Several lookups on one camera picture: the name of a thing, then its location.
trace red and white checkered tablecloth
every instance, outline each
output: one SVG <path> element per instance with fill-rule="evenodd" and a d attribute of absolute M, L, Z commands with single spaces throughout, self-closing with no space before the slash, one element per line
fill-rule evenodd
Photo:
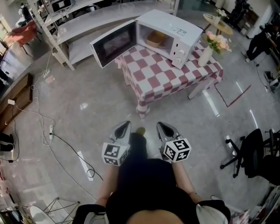
<path fill-rule="evenodd" d="M 205 47 L 203 43 L 197 43 L 182 69 L 174 67 L 171 60 L 141 45 L 136 45 L 115 60 L 118 68 L 123 71 L 126 84 L 130 84 L 136 93 L 136 111 L 140 118 L 150 111 L 148 103 L 152 101 L 207 79 L 211 85 L 222 80 L 223 68 L 213 57 L 206 66 L 198 65 Z"/>

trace black chair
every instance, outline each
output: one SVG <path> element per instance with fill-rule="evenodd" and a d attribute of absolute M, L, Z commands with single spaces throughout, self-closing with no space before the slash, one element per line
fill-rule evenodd
<path fill-rule="evenodd" d="M 226 140 L 226 144 L 231 143 L 236 157 L 225 165 L 221 165 L 220 168 L 224 169 L 231 163 L 238 161 L 236 173 L 233 174 L 233 178 L 236 178 L 239 173 L 240 167 L 245 168 L 245 174 L 248 178 L 256 176 L 262 176 L 274 185 L 280 185 L 280 157 L 274 155 L 264 156 L 263 136 L 260 129 L 256 129 L 251 132 L 246 138 L 243 136 L 240 138 L 242 141 L 241 148 L 238 149 L 235 143 L 231 139 Z"/>

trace table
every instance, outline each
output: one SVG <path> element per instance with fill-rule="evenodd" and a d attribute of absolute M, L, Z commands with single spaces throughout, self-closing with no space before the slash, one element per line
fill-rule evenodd
<path fill-rule="evenodd" d="M 198 59 L 205 48 L 204 43 L 197 43 L 182 69 L 174 67 L 171 60 L 141 45 L 136 45 L 115 59 L 118 68 L 123 71 L 126 85 L 131 85 L 137 96 L 136 112 L 141 119 L 150 111 L 148 103 L 152 101 L 198 83 L 189 95 L 189 99 L 192 99 L 196 93 L 222 80 L 223 68 L 213 57 L 206 66 L 198 65 Z"/>
<path fill-rule="evenodd" d="M 30 214 L 36 224 L 56 224 L 50 216 L 36 206 L 30 207 Z"/>
<path fill-rule="evenodd" d="M 222 32 L 229 35 L 233 35 L 232 29 L 227 24 L 225 24 L 225 22 L 223 22 L 222 20 L 220 20 L 218 25 L 216 25 L 214 24 L 215 16 L 208 13 L 204 13 L 203 17 L 209 22 L 209 24 L 204 29 L 205 31 L 212 25 L 217 28 L 216 35 L 220 35 Z"/>

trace foot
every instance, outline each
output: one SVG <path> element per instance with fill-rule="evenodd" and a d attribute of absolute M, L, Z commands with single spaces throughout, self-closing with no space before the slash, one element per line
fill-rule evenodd
<path fill-rule="evenodd" d="M 14 137 L 12 134 L 10 134 L 10 143 L 14 144 Z"/>
<path fill-rule="evenodd" d="M 241 54 L 243 54 L 246 58 L 248 58 L 248 55 L 247 55 L 246 51 L 241 51 Z"/>
<path fill-rule="evenodd" d="M 136 133 L 140 134 L 140 135 L 144 135 L 146 132 L 146 129 L 143 127 L 137 128 Z"/>

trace person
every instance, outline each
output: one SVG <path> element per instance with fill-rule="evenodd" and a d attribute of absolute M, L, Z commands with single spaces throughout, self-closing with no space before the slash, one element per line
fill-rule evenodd
<path fill-rule="evenodd" d="M 4 133 L 0 133 L 0 141 L 6 142 L 6 143 L 11 143 L 11 144 L 8 144 L 8 145 L 0 144 L 0 151 L 10 152 L 10 151 L 13 150 L 13 148 L 14 148 L 14 146 L 13 146 L 14 138 L 13 138 L 12 134 L 6 135 Z"/>
<path fill-rule="evenodd" d="M 267 23 L 263 30 L 254 36 L 248 51 L 242 52 L 247 63 L 253 61 L 262 52 L 269 50 L 269 48 L 277 47 L 275 42 L 279 36 L 278 28 L 277 22 Z"/>
<path fill-rule="evenodd" d="M 251 6 L 247 3 L 247 0 L 236 0 L 235 7 L 231 12 L 230 17 L 226 20 L 226 22 L 228 24 L 231 24 L 234 28 L 239 29 L 239 27 L 237 26 L 238 23 L 250 8 Z"/>
<path fill-rule="evenodd" d="M 26 23 L 32 20 L 32 16 L 30 15 L 29 10 L 24 3 L 21 3 L 21 8 L 19 9 L 18 13 L 24 17 Z"/>
<path fill-rule="evenodd" d="M 130 134 L 127 158 L 108 165 L 96 204 L 80 206 L 73 224 L 92 224 L 105 213 L 110 224 L 228 224 L 224 202 L 202 200 L 182 162 L 147 158 L 144 131 Z"/>

